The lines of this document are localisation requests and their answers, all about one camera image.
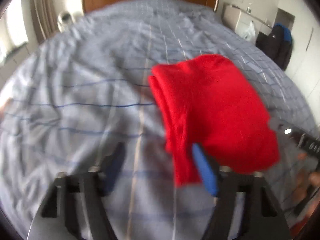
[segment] red cloth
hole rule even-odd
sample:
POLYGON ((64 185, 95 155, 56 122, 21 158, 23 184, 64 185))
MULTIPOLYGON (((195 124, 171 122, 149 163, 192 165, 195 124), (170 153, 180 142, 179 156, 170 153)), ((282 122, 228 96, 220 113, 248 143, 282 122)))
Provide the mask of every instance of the red cloth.
POLYGON ((177 186, 200 181, 192 143, 239 173, 264 170, 279 160, 269 113, 230 60, 203 55, 157 65, 152 74, 149 83, 163 116, 177 186))

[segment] curtain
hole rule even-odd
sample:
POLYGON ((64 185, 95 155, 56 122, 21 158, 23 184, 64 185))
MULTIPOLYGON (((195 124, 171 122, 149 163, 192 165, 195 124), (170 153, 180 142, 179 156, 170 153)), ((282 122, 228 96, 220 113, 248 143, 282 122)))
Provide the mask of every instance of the curtain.
POLYGON ((53 0, 31 0, 31 15, 39 44, 58 31, 57 15, 53 0))

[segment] metal screw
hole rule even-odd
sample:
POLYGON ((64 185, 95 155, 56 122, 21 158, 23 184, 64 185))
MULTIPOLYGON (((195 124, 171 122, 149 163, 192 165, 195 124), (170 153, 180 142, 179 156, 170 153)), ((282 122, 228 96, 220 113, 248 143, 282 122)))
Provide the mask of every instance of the metal screw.
POLYGON ((98 171, 100 171, 100 166, 91 166, 88 171, 89 172, 98 172, 98 171))
POLYGON ((253 175, 257 178, 262 178, 263 177, 263 173, 261 171, 256 171, 253 173, 253 175))
POLYGON ((59 171, 57 174, 57 178, 64 178, 66 177, 68 174, 65 171, 59 171))
POLYGON ((231 168, 228 166, 220 166, 219 171, 223 171, 223 172, 231 172, 231 168))

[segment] white plastic bag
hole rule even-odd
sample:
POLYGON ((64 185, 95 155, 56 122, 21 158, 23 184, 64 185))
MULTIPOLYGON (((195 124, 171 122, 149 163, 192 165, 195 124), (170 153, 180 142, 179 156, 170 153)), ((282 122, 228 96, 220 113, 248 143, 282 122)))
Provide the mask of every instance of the white plastic bag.
POLYGON ((253 21, 250 22, 249 27, 247 28, 247 30, 241 35, 241 37, 243 39, 245 39, 246 41, 254 41, 256 38, 256 31, 254 29, 254 24, 253 21))

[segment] bedsheet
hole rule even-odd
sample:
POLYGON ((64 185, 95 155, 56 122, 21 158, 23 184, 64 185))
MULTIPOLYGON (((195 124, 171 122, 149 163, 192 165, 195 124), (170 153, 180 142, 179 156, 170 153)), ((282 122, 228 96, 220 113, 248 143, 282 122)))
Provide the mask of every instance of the bedsheet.
MULTIPOLYGON (((59 171, 86 171, 124 141, 127 157, 105 208, 119 239, 200 239, 215 199, 202 185, 175 188, 161 114, 147 77, 158 64, 218 53, 242 71, 271 116, 314 136, 308 104, 259 49, 221 24, 212 9, 180 0, 117 3, 81 19, 40 46, 7 82, 13 98, 0 126, 0 200, 26 239, 32 218, 59 171)), ((290 208, 298 162, 279 138, 281 161, 266 178, 290 208)), ((229 238, 236 236, 241 195, 229 238)), ((286 213, 292 225, 298 219, 286 213)), ((83 235, 90 233, 83 224, 83 235)))

